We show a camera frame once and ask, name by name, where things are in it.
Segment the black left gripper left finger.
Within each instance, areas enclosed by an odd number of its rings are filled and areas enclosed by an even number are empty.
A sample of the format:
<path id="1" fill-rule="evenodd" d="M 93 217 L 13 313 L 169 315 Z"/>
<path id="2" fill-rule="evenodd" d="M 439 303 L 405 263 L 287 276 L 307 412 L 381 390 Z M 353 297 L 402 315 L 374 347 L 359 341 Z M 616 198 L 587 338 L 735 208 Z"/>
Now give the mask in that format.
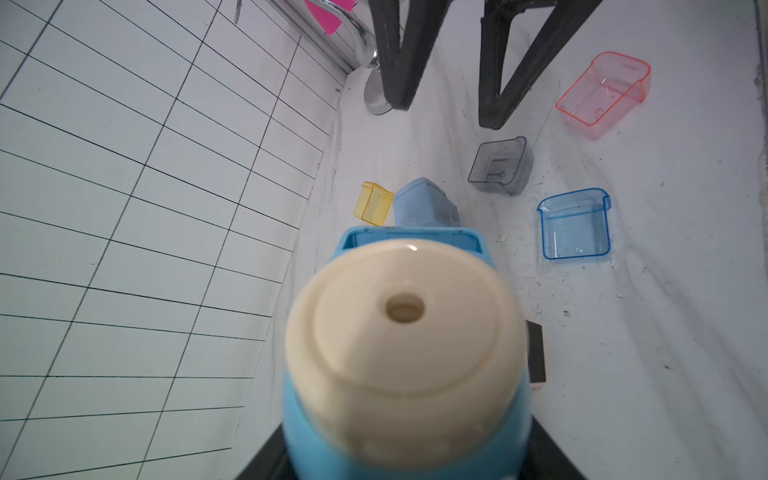
<path id="1" fill-rule="evenodd" d="M 237 480 L 288 480 L 288 451 L 279 425 Z"/>

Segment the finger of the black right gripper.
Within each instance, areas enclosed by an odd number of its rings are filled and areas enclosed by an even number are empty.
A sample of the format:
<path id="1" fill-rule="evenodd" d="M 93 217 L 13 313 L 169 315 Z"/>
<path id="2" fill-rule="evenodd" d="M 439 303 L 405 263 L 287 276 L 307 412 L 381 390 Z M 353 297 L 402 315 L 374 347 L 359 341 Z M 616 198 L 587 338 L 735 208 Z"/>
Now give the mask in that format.
<path id="1" fill-rule="evenodd" d="M 499 130 L 545 68 L 601 4 L 600 0 L 487 1 L 481 19 L 479 126 Z M 549 8 L 546 21 L 507 83 L 502 82 L 512 21 L 530 9 Z"/>
<path id="2" fill-rule="evenodd" d="M 410 108 L 450 4 L 410 1 L 400 30 L 399 1 L 369 1 L 384 95 L 394 109 Z"/>

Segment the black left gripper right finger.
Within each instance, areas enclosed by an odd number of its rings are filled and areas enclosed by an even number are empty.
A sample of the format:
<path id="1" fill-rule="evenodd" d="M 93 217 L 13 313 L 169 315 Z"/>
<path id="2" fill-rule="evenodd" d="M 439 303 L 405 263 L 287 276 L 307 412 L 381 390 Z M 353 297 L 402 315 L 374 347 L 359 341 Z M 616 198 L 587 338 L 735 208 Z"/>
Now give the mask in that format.
<path id="1" fill-rule="evenodd" d="M 586 480 L 536 418 L 529 438 L 527 480 Z"/>

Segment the clear blue sharpener tray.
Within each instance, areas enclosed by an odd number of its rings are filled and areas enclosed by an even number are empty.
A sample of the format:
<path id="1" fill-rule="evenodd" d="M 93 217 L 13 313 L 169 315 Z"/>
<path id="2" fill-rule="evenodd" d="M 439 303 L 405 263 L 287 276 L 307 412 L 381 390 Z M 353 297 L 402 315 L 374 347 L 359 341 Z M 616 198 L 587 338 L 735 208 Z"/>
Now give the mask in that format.
<path id="1" fill-rule="evenodd" d="M 558 194 L 542 200 L 542 252 L 547 260 L 570 260 L 607 255 L 611 250 L 608 211 L 610 195 L 601 188 Z"/>

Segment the pink pencil sharpener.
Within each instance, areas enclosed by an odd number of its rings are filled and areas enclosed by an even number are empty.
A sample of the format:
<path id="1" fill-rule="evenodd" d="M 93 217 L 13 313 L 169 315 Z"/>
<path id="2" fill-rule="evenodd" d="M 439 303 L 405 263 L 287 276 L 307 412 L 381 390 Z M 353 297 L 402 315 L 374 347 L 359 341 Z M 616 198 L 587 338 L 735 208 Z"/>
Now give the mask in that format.
<path id="1" fill-rule="evenodd" d="M 528 371 L 533 385 L 544 384 L 547 380 L 543 330 L 540 324 L 526 321 L 528 333 Z"/>

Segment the clear yellow sharpener tray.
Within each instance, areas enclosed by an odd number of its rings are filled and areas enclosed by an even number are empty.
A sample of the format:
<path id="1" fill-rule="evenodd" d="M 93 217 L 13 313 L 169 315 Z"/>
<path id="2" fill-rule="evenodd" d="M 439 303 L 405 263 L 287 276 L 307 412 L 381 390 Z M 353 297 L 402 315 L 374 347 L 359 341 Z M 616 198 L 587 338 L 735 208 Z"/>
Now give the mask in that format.
<path id="1" fill-rule="evenodd" d="M 392 192 L 374 182 L 365 181 L 353 214 L 370 225 L 383 226 L 393 200 Z"/>

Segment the clear grey sharpener tray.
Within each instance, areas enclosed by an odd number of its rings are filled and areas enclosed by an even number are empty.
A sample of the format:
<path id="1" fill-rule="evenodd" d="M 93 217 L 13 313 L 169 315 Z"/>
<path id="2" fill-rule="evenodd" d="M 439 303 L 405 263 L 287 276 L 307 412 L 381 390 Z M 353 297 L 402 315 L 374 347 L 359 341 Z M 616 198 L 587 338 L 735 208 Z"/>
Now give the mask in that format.
<path id="1" fill-rule="evenodd" d="M 485 142 L 477 150 L 468 182 L 485 193 L 517 196 L 527 185 L 533 162 L 524 136 Z"/>

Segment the chrome cup holder stand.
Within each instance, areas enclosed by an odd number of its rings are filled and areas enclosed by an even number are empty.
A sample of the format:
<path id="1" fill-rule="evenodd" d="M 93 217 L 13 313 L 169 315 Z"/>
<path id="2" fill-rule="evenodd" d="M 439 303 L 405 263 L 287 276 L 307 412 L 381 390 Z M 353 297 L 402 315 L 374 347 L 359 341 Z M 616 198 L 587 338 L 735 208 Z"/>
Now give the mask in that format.
<path id="1" fill-rule="evenodd" d="M 383 91 L 376 40 L 371 28 L 354 13 L 328 0 L 310 1 L 333 13 L 342 24 L 333 35 L 326 35 L 310 13 L 304 1 L 269 1 L 269 4 L 283 15 L 306 38 L 307 42 L 326 57 L 343 73 L 357 68 L 369 71 L 364 87 L 363 100 L 373 115 L 383 115 L 392 110 Z"/>

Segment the magenta plastic goblet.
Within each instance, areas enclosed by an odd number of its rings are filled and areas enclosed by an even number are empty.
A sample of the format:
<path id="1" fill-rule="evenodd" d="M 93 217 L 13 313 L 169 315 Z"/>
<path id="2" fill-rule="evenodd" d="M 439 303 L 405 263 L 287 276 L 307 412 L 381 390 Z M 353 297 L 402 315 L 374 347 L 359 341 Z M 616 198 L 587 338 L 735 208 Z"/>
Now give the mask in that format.
<path id="1" fill-rule="evenodd" d="M 333 13 L 324 10 L 310 1 L 305 0 L 304 3 L 326 35 L 333 35 L 341 26 L 341 20 Z M 351 12 L 356 5 L 355 0 L 332 0 L 332 3 L 345 9 L 347 12 Z"/>

